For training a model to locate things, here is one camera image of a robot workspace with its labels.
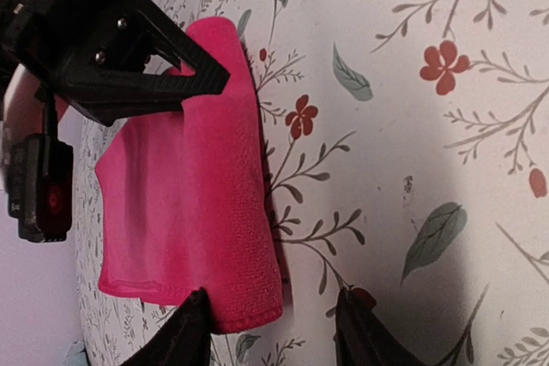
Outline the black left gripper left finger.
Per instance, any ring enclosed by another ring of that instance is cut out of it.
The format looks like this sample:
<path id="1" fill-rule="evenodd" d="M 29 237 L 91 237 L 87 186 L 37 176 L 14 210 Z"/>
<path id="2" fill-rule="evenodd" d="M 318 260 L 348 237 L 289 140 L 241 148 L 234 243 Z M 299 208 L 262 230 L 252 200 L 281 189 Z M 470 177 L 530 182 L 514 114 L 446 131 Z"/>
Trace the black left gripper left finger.
<path id="1" fill-rule="evenodd" d="M 200 288 L 185 299 L 164 326 L 123 366 L 206 366 L 210 364 L 212 311 Z"/>

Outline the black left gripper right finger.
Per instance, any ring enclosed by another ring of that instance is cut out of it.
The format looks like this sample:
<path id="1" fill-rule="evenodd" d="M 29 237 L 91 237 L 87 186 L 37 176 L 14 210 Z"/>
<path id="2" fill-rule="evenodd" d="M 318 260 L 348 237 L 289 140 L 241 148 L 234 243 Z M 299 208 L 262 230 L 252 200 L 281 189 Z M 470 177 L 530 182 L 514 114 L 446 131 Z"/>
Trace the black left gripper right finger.
<path id="1" fill-rule="evenodd" d="M 342 288 L 335 306 L 337 365 L 424 365 L 374 315 L 360 288 Z"/>

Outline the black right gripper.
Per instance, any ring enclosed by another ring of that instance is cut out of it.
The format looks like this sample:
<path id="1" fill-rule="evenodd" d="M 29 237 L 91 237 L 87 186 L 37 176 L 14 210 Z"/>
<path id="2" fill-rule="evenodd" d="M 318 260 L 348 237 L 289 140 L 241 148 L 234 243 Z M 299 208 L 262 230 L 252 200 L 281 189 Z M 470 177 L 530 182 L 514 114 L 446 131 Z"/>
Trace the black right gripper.
<path id="1" fill-rule="evenodd" d="M 104 126 L 219 95 L 228 70 L 152 0 L 1 0 L 1 91 L 22 66 Z"/>

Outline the pink towel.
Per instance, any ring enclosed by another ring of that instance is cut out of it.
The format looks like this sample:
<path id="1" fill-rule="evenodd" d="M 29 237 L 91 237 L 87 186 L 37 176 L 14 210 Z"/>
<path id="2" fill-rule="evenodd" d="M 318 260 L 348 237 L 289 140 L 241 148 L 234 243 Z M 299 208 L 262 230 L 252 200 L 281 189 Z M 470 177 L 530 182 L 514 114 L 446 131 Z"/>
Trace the pink towel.
<path id="1" fill-rule="evenodd" d="M 239 333 L 277 320 L 283 306 L 256 92 L 231 21 L 202 19 L 187 33 L 229 81 L 179 112 L 131 118 L 98 161 L 99 288 L 163 306 L 204 289 L 215 332 Z"/>

